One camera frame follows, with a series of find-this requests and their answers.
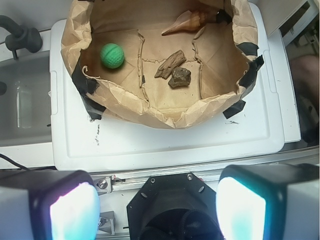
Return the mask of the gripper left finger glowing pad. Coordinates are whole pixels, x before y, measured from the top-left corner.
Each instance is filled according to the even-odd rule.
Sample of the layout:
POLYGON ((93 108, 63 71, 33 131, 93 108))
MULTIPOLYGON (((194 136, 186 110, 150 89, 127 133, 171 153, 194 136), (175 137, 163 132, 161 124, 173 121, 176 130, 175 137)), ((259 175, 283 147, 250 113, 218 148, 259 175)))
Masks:
POLYGON ((100 199, 83 170, 0 173, 2 240, 94 240, 100 199))

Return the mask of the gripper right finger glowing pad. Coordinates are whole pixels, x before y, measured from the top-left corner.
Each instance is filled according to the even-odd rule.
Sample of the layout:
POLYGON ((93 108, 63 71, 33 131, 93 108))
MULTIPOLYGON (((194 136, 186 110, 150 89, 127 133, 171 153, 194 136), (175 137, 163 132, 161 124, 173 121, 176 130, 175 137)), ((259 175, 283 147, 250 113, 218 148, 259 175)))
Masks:
POLYGON ((228 165, 217 185, 216 214, 227 240, 318 240, 320 167, 228 165))

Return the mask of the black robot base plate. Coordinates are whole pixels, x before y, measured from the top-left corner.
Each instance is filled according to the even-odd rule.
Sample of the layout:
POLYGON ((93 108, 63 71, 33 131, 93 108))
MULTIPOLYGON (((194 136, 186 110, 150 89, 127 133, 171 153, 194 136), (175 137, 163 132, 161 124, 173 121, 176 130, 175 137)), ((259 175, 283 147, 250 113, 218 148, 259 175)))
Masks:
POLYGON ((193 173, 151 176, 127 207, 132 240, 222 240, 216 192, 193 173))

